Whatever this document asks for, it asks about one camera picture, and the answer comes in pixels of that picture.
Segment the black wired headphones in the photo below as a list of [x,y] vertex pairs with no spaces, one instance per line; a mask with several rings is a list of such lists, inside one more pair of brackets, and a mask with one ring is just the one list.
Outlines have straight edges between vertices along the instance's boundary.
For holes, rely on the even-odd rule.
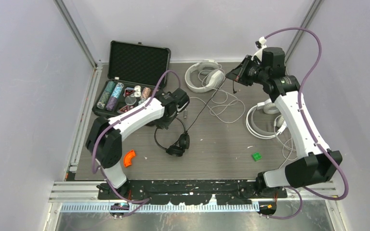
[[181,119],[176,118],[178,121],[180,121],[180,123],[183,127],[183,133],[178,137],[178,139],[173,144],[171,144],[169,147],[164,147],[158,142],[158,140],[157,140],[157,131],[162,130],[162,128],[158,128],[158,127],[154,131],[154,142],[155,142],[155,144],[160,149],[164,150],[165,153],[167,153],[168,155],[176,156],[176,157],[182,157],[183,154],[185,153],[185,151],[187,149],[189,149],[189,145],[190,145],[190,136],[189,136],[188,131],[195,124],[195,122],[199,118],[200,114],[204,111],[204,109],[208,107],[209,102],[214,98],[214,96],[217,94],[217,92],[219,90],[222,90],[221,87],[223,86],[225,81],[226,81],[226,79],[221,80],[219,82],[218,87],[215,87],[215,88],[211,87],[211,89],[215,90],[215,92],[211,95],[209,100],[207,102],[205,102],[203,108],[200,110],[200,112],[198,113],[198,115],[196,116],[196,118],[194,119],[194,121],[192,122],[192,124],[189,127],[185,126],[184,121],[182,121]]

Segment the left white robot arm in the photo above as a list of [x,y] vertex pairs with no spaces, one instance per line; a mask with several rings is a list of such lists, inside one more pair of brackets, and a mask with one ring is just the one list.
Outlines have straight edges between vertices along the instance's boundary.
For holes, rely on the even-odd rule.
[[123,199],[129,191],[120,163],[123,141],[147,124],[168,129],[189,103],[188,94],[177,88],[174,92],[154,93],[144,103],[119,116],[95,119],[85,146],[92,155],[93,173],[102,171],[115,198]]

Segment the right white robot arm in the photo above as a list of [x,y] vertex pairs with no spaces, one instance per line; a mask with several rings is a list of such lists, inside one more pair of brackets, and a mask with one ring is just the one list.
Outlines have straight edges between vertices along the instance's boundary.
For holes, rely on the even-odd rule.
[[256,192],[269,197],[276,187],[300,188],[329,181],[336,172],[343,174],[343,157],[321,137],[309,115],[300,84],[286,74],[285,52],[279,47],[261,49],[226,74],[226,78],[251,86],[260,84],[281,112],[295,144],[297,160],[280,169],[261,172],[256,178]]

